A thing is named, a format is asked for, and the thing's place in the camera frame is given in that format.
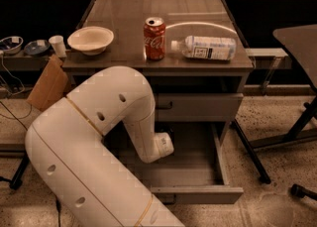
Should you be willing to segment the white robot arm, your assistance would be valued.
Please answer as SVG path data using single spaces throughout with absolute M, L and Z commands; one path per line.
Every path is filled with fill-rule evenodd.
M 155 98 L 146 78 L 127 66 L 95 73 L 30 126 L 28 157 L 83 227 L 184 227 L 102 143 L 124 124 L 139 158 L 173 152 L 155 130 Z

